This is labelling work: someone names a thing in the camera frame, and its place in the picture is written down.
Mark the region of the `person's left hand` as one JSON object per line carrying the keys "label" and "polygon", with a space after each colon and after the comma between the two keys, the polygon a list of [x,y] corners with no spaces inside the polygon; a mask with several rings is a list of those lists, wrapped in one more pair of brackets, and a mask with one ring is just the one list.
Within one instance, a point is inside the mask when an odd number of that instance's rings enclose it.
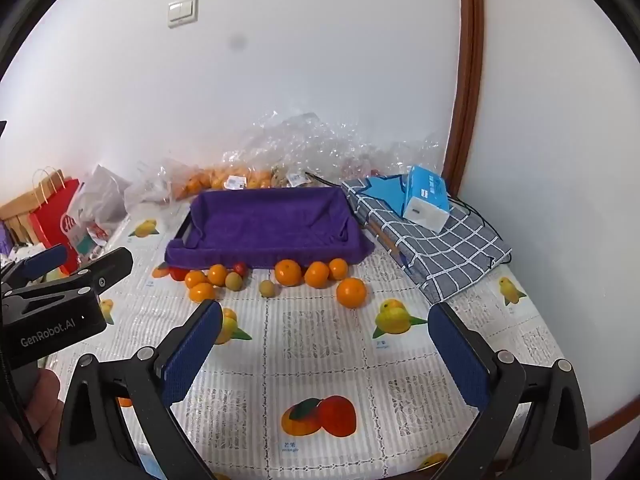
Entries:
{"label": "person's left hand", "polygon": [[64,403],[58,398],[60,381],[52,370],[42,368],[26,408],[27,419],[49,464],[56,463]]}

